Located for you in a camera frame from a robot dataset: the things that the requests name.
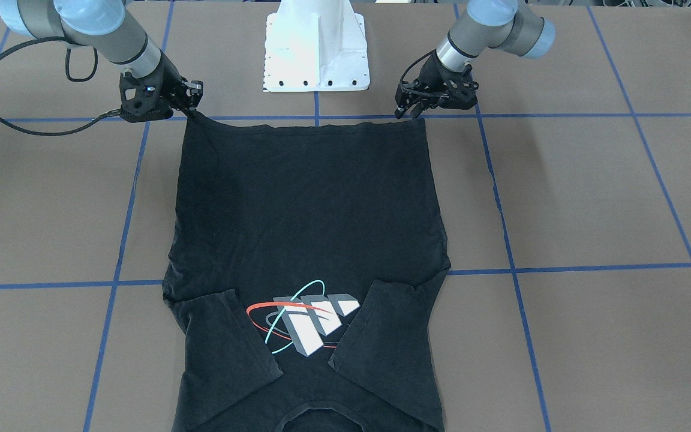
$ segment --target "black fabric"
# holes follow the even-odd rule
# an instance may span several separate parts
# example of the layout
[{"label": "black fabric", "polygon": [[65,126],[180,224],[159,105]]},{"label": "black fabric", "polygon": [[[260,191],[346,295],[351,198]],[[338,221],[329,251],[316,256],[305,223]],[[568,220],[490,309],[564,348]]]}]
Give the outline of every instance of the black fabric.
[{"label": "black fabric", "polygon": [[449,259],[423,120],[238,128],[196,113],[175,213],[173,432],[443,430],[427,325]]}]

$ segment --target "white stand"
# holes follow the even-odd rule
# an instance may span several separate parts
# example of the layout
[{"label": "white stand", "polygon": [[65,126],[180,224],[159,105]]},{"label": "white stand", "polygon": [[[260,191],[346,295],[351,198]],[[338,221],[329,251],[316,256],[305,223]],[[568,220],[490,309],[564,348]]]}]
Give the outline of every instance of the white stand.
[{"label": "white stand", "polygon": [[282,0],[266,20],[264,91],[369,87],[364,17],[348,0]]}]

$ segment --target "table surface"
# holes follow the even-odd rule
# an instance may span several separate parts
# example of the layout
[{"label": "table surface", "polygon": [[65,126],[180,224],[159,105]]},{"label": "table surface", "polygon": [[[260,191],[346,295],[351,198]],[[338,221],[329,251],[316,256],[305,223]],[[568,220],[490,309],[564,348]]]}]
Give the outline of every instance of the table surface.
[{"label": "table surface", "polygon": [[[134,3],[232,125],[393,121],[398,76],[452,5],[354,5],[367,91],[261,91],[268,3]],[[538,60],[485,52],[476,110],[431,110],[453,269],[429,333],[447,431],[691,431],[691,8],[535,7]],[[0,21],[0,51],[24,40]],[[0,112],[41,130],[118,106],[42,44],[0,63]],[[74,74],[88,52],[74,55]],[[184,336],[159,283],[185,121],[69,137],[0,125],[0,431],[169,430]]]}]

